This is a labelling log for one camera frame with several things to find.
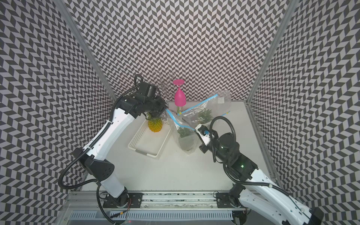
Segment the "yellow toy pineapple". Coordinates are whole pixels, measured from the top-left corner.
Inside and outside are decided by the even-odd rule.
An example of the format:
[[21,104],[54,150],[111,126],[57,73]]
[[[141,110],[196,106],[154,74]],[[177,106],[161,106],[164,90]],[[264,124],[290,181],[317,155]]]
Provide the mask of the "yellow toy pineapple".
[[161,131],[163,127],[162,120],[160,118],[152,117],[150,113],[147,113],[146,116],[146,119],[148,121],[148,128],[150,129],[150,131],[154,133]]

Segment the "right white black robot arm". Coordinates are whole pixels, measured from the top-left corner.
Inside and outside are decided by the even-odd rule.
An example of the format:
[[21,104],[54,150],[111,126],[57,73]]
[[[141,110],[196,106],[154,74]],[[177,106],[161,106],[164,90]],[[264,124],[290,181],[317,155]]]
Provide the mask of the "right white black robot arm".
[[209,127],[195,129],[201,139],[200,150],[211,152],[214,162],[234,183],[228,196],[234,207],[251,209],[277,225],[320,225],[324,213],[310,209],[273,182],[259,167],[240,152],[232,123],[223,116],[215,117]]

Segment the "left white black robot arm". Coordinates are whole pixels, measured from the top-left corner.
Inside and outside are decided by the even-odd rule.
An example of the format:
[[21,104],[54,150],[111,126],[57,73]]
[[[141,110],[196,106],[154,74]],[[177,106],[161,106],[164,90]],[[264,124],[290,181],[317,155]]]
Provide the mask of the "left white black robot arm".
[[[135,75],[134,87],[125,91],[111,108],[109,119],[101,130],[84,147],[74,151],[74,160],[63,169],[58,184],[62,189],[76,189],[95,182],[106,192],[106,201],[114,207],[129,206],[128,191],[114,173],[115,166],[107,160],[107,155],[116,140],[137,117],[149,115],[151,119],[160,118],[167,108],[166,88],[144,81]],[[64,177],[72,166],[81,166],[94,178],[75,185],[66,185]]]

